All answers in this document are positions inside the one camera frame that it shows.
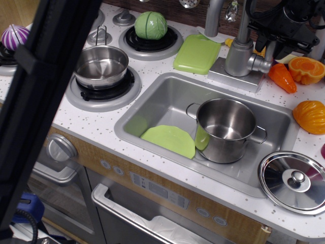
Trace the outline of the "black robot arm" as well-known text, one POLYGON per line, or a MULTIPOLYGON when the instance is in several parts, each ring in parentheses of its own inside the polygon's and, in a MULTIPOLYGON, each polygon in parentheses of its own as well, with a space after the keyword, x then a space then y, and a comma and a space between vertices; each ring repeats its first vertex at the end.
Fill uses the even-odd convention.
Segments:
POLYGON ((312 21, 317 16, 324 18, 324 1, 281 1, 264 12, 254 11, 252 3, 246 2, 245 12, 250 18, 248 28, 257 33, 256 51, 275 41, 273 58, 282 59, 293 51, 308 54, 320 43, 308 27, 324 29, 312 21))

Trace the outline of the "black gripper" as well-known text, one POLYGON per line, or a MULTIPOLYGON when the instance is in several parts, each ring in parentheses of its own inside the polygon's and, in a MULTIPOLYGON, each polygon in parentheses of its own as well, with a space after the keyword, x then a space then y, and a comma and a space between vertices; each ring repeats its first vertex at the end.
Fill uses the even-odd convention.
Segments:
POLYGON ((276 60, 285 58, 296 49, 310 52, 320 43, 320 39, 306 23, 320 29, 312 22, 312 18, 319 14, 320 5, 276 5, 264 12, 255 12, 248 7, 248 26, 257 33, 255 50, 262 52, 268 41, 276 41, 276 60))

